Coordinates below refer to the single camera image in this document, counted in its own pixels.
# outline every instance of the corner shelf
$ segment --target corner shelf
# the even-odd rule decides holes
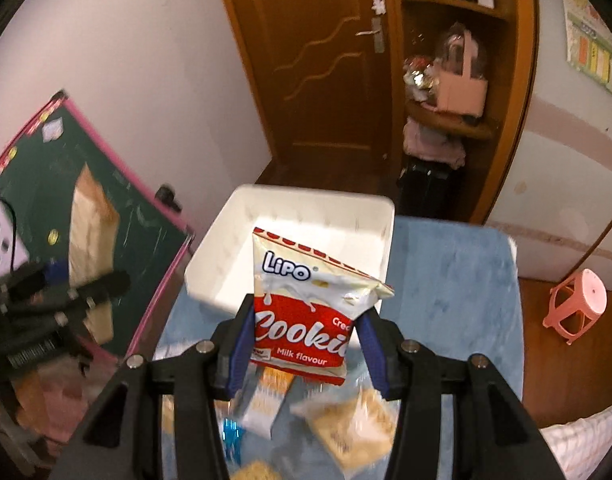
[[[488,140],[492,139],[495,133],[495,128],[487,124],[484,120],[477,126],[471,126],[465,123],[459,115],[433,112],[411,100],[406,101],[406,111],[408,115],[418,123],[438,130],[443,130],[455,136]]]
[[[458,7],[460,9],[472,10],[473,12],[478,12],[480,14],[484,14],[486,16],[491,16],[493,18],[497,18],[498,20],[507,21],[505,15],[499,11],[499,9],[489,9],[488,7],[484,7],[480,4],[476,4],[474,2],[469,2],[468,0],[401,0],[402,2],[428,2],[432,4],[440,4],[451,7]]]

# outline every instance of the cookie packet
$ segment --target cookie packet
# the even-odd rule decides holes
[[[255,346],[251,360],[342,384],[357,317],[393,290],[322,251],[256,227]]]
[[[374,390],[365,364],[341,387],[325,385],[290,406],[292,415],[306,420],[346,480],[390,456],[398,409],[398,402],[387,402]]]

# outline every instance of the lipo logo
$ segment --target lipo logo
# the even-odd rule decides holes
[[[267,251],[263,257],[263,272],[288,276],[289,274],[301,282],[305,282],[310,277],[310,269],[303,265],[295,264],[290,260],[284,260],[275,256],[272,251]]]

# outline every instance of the white packet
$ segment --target white packet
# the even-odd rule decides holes
[[[273,422],[294,377],[287,372],[265,367],[239,423],[246,430],[270,440]]]
[[[384,460],[392,449],[397,413],[372,388],[365,366],[343,386],[324,387],[291,405],[291,413],[306,419],[346,480]]]

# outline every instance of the door handle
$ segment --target door handle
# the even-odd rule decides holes
[[[372,36],[375,44],[375,53],[384,53],[384,34],[381,30],[381,18],[377,17],[372,19],[372,30],[355,32],[355,36]]]

